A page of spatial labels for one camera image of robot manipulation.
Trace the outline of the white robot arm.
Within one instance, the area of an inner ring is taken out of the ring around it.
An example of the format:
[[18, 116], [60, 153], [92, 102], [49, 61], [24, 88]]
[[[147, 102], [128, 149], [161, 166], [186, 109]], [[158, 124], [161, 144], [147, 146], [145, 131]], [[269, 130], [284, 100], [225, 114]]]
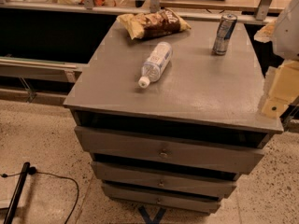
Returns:
[[299, 96], [299, 0], [291, 0], [278, 18], [260, 29], [254, 39], [271, 42], [273, 52], [284, 59], [278, 68], [268, 68], [259, 104], [264, 116], [278, 119]]

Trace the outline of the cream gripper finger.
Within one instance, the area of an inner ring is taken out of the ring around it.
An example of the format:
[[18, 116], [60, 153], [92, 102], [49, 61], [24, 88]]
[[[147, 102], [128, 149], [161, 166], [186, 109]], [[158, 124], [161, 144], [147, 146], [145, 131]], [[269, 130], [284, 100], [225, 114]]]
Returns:
[[299, 96], [299, 62], [285, 60], [278, 68], [270, 66], [265, 75], [260, 111], [279, 118]]
[[275, 25], [276, 23], [274, 21], [267, 23], [254, 35], [254, 40], [262, 43], [270, 42], [275, 30]]

